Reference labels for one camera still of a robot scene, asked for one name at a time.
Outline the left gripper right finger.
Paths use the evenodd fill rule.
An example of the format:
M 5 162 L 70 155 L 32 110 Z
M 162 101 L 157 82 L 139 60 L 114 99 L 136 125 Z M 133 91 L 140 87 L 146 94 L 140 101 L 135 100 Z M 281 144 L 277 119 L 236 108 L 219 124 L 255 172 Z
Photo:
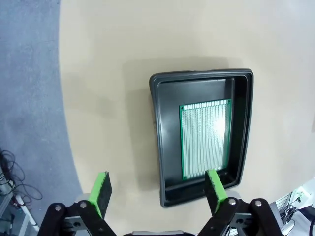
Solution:
M 205 172 L 204 192 L 212 217 L 200 236 L 226 236 L 235 229 L 238 236 L 281 236 L 281 229 L 269 203 L 263 198 L 244 202 L 229 197 L 215 170 Z

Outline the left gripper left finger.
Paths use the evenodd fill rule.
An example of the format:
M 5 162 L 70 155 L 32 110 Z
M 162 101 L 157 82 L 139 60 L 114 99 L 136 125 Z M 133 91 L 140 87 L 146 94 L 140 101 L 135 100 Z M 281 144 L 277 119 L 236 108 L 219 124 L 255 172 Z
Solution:
M 74 236 L 85 230 L 91 236 L 114 236 L 114 231 L 104 220 L 112 186 L 108 172 L 98 174 L 92 190 L 85 200 L 66 207 L 62 203 L 49 205 L 42 224 L 42 236 Z

